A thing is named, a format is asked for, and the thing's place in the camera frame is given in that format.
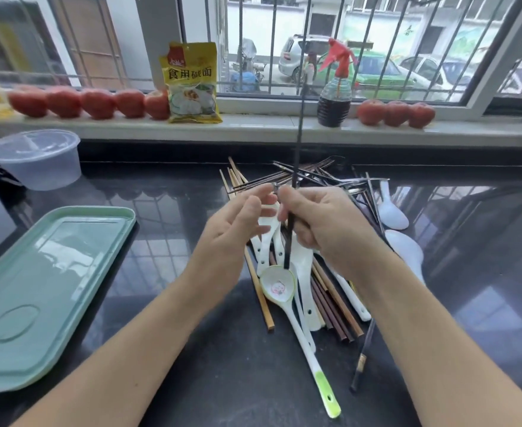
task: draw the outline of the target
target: green car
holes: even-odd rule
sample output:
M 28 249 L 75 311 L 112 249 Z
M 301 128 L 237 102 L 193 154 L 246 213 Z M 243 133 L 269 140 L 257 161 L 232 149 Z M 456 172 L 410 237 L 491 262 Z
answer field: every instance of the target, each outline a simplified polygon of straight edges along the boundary
M 354 51 L 356 57 L 359 55 L 359 49 Z M 323 69 L 322 63 L 326 59 L 328 52 L 321 56 L 316 65 L 316 73 L 314 75 L 313 85 L 315 86 L 316 92 L 320 92 L 319 86 L 324 86 L 326 83 L 327 70 Z M 362 61 L 360 62 L 360 68 L 356 76 L 356 83 L 354 84 L 354 97 L 372 99 L 374 98 L 375 87 L 378 85 L 379 76 L 382 73 L 383 64 L 386 62 L 386 55 L 380 52 L 373 52 L 371 50 L 365 50 L 362 55 Z M 338 68 L 338 61 L 335 61 L 330 65 L 330 75 L 328 80 L 334 78 L 335 71 Z M 354 64 L 350 64 L 348 78 L 352 80 L 354 77 Z M 379 89 L 376 96 L 377 99 L 383 100 L 403 100 L 406 98 L 406 93 L 400 96 L 401 89 L 405 83 L 406 75 L 402 74 L 398 67 L 392 60 L 387 62 L 386 71 L 383 74 L 382 87 L 399 87 L 400 90 L 383 90 Z M 407 81 L 406 88 L 413 87 L 413 80 L 410 78 Z

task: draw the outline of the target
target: person's left hand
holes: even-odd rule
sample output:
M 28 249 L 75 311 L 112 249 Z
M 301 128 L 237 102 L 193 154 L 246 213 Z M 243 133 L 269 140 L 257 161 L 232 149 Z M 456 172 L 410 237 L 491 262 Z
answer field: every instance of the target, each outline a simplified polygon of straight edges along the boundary
M 243 268 L 243 248 L 250 238 L 264 234 L 269 226 L 259 226 L 260 216 L 272 217 L 277 202 L 271 184 L 262 184 L 238 195 L 211 216 L 203 229 L 184 274 L 189 284 L 206 296 L 211 307 L 237 284 Z

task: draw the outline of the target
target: spray bottle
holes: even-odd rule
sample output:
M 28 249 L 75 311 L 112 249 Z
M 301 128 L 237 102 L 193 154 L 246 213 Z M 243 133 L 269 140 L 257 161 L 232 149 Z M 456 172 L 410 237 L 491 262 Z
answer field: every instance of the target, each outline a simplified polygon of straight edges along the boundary
M 328 40 L 330 50 L 320 71 L 338 61 L 334 78 L 320 93 L 317 116 L 319 123 L 328 128 L 337 128 L 348 116 L 352 100 L 351 81 L 348 79 L 350 59 L 356 61 L 352 51 L 338 40 Z

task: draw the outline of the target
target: hand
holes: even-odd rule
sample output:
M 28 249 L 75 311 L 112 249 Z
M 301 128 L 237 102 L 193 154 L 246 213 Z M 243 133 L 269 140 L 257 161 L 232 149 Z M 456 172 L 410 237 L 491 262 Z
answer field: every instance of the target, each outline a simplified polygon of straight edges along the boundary
M 196 289 L 205 296 L 210 308 L 237 284 L 245 244 L 271 229 L 259 226 L 257 220 L 276 214 L 273 208 L 261 206 L 277 201 L 272 192 L 271 184 L 263 184 L 240 193 L 206 223 L 184 274 L 192 284 L 197 283 Z
M 355 279 L 356 270 L 380 266 L 384 255 L 393 254 L 339 187 L 282 186 L 279 200 L 279 220 L 286 220 L 289 211 L 297 215 L 294 229 L 300 244 L 320 250 L 345 278 Z

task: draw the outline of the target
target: silver suv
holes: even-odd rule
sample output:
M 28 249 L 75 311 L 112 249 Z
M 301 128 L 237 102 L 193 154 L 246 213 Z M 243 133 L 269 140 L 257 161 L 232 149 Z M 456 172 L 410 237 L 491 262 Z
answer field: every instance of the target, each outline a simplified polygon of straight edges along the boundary
M 328 39 L 330 36 L 307 35 L 307 48 L 303 54 L 306 56 L 309 52 L 316 52 L 316 56 L 320 57 L 328 52 Z M 279 71 L 283 75 L 295 78 L 300 72 L 300 53 L 303 45 L 303 35 L 296 34 L 289 37 L 279 58 Z

